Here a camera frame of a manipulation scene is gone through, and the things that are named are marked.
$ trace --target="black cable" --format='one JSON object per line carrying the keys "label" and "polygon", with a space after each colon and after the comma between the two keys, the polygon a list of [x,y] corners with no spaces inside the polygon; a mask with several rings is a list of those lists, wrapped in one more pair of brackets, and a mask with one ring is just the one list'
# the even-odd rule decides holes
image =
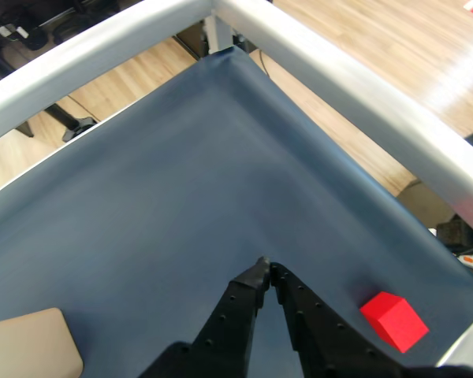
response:
{"label": "black cable", "polygon": [[263,60],[263,50],[259,49],[259,59],[261,60],[261,65],[263,66],[263,69],[265,70],[265,73],[268,77],[270,77],[270,74],[268,73],[268,70],[266,69],[265,62]]}
{"label": "black cable", "polygon": [[82,105],[80,102],[78,102],[74,97],[72,97],[70,94],[68,94],[66,97],[70,98],[72,101],[74,101],[78,106],[80,106],[82,109],[86,110],[86,112],[89,113],[90,116],[93,117],[94,120],[96,120],[97,122],[101,122],[101,120],[99,118],[97,118],[96,115],[94,115],[92,112],[90,112],[88,110],[88,108],[86,108],[86,106]]}
{"label": "black cable", "polygon": [[454,254],[454,256],[458,258],[459,256],[465,256],[468,254],[473,254],[473,248],[470,248],[469,250],[464,250],[463,252],[459,252],[458,254]]}

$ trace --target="white metal frame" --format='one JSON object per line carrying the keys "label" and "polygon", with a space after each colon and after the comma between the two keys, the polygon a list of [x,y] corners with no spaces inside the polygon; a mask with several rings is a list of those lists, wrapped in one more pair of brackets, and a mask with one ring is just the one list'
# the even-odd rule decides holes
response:
{"label": "white metal frame", "polygon": [[[212,52],[229,46],[231,28],[236,29],[417,175],[473,227],[473,147],[431,112],[266,0],[143,0],[1,80],[0,137],[88,81],[202,19]],[[461,343],[464,350],[468,339],[464,336]]]}

